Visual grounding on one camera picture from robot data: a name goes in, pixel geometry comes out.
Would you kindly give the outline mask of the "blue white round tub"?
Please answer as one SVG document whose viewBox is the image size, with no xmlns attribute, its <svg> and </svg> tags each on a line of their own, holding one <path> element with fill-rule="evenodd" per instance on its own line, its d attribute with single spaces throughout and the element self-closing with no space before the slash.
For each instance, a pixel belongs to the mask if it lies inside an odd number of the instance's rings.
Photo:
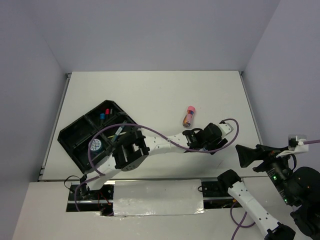
<svg viewBox="0 0 320 240">
<path fill-rule="evenodd" d="M 104 151 L 103 142 L 100 139 L 95 138 L 92 141 L 89 149 L 90 149 L 90 156 L 92 158 L 95 158 L 96 156 L 98 156 Z"/>
</svg>

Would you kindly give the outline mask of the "blue clear slim highlighter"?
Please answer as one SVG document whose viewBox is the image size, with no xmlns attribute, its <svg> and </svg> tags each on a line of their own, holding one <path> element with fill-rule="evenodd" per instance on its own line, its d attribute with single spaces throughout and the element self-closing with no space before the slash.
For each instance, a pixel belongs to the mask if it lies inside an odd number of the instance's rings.
<svg viewBox="0 0 320 240">
<path fill-rule="evenodd" d="M 125 127 L 124 125 L 121 125 L 121 126 L 117 129 L 117 131 L 115 132 L 115 135 L 120 134 L 120 133 L 123 131 L 124 127 Z M 117 138 L 118 138 L 118 137 L 114 137 L 114 138 L 111 139 L 111 141 L 114 143 L 114 142 L 117 140 Z"/>
</svg>

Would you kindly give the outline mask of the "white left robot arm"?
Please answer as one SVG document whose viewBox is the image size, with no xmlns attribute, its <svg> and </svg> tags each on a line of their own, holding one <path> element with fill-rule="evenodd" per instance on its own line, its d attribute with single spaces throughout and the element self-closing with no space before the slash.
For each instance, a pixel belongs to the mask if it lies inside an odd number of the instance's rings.
<svg viewBox="0 0 320 240">
<path fill-rule="evenodd" d="M 104 183 L 120 172 L 137 169 L 142 162 L 154 155 L 168 153 L 214 154 L 231 143 L 226 136 L 233 127 L 225 121 L 209 123 L 204 129 L 194 128 L 172 136 L 155 132 L 155 136 L 143 133 L 145 126 L 130 123 L 131 128 L 105 150 L 95 136 L 88 146 L 88 161 L 91 168 L 84 172 L 75 194 L 91 200 L 97 196 Z"/>
</svg>

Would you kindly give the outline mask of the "black four-compartment organizer tray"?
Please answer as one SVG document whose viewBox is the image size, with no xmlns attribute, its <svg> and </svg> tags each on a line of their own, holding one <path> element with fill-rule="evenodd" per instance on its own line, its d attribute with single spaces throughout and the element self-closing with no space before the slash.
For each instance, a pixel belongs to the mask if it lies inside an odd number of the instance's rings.
<svg viewBox="0 0 320 240">
<path fill-rule="evenodd" d="M 104 123 L 100 124 L 100 114 L 106 109 L 111 109 L 111 115 L 105 116 Z M 115 101 L 105 100 L 61 130 L 57 140 L 84 174 L 92 168 L 88 160 L 88 144 L 93 136 L 107 126 L 124 122 L 136 123 Z"/>
</svg>

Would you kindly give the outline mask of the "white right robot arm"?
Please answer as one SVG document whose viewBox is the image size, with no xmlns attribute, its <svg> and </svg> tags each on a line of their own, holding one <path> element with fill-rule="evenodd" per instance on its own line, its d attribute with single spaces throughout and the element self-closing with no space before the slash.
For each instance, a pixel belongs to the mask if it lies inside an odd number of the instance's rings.
<svg viewBox="0 0 320 240">
<path fill-rule="evenodd" d="M 264 178 L 242 180 L 234 170 L 218 176 L 217 190 L 232 196 L 249 214 L 266 240 L 296 240 L 303 235 L 320 238 L 320 173 L 307 166 L 290 168 L 289 160 L 306 153 L 311 141 L 290 140 L 287 147 L 256 145 L 249 148 L 236 145 L 242 168 L 254 161 L 253 168 L 266 173 Z"/>
</svg>

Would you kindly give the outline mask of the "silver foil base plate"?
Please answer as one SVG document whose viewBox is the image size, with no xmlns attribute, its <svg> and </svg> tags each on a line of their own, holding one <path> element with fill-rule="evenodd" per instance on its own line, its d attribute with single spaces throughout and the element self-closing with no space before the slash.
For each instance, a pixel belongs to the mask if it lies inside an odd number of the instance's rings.
<svg viewBox="0 0 320 240">
<path fill-rule="evenodd" d="M 204 212 L 199 179 L 117 181 L 113 213 L 119 217 L 184 216 Z"/>
</svg>

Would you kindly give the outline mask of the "pink lid clear jar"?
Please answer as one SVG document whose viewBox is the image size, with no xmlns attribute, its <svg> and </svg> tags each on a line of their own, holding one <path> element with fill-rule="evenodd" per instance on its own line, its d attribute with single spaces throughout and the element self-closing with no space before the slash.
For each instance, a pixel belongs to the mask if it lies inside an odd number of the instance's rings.
<svg viewBox="0 0 320 240">
<path fill-rule="evenodd" d="M 195 107 L 193 106 L 189 106 L 186 110 L 186 114 L 183 118 L 183 121 L 182 121 L 182 126 L 185 127 L 185 128 L 189 128 L 191 127 L 192 123 L 193 123 L 193 116 L 196 112 L 196 109 Z"/>
</svg>

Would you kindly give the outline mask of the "blue cap black highlighter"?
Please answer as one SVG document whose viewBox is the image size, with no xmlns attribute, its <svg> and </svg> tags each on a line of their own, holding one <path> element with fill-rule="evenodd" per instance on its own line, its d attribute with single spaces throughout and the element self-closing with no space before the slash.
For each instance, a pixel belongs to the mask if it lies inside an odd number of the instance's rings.
<svg viewBox="0 0 320 240">
<path fill-rule="evenodd" d="M 102 125 L 105 121 L 105 114 L 104 113 L 101 113 L 100 116 L 99 116 L 99 121 L 100 121 L 100 124 Z"/>
</svg>

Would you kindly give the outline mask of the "yellow clear slim highlighter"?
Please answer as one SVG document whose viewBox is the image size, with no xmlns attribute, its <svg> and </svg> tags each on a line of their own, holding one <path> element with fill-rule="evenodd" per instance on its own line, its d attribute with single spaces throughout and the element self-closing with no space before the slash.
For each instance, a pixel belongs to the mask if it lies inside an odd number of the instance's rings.
<svg viewBox="0 0 320 240">
<path fill-rule="evenodd" d="M 119 134 L 110 135 L 110 136 L 108 136 L 107 138 L 108 138 L 108 139 L 112 139 L 112 138 L 114 138 L 114 137 L 122 136 L 122 135 L 124 135 L 124 134 L 126 134 L 126 133 L 127 133 L 127 132 L 121 132 L 121 133 L 119 133 Z"/>
</svg>

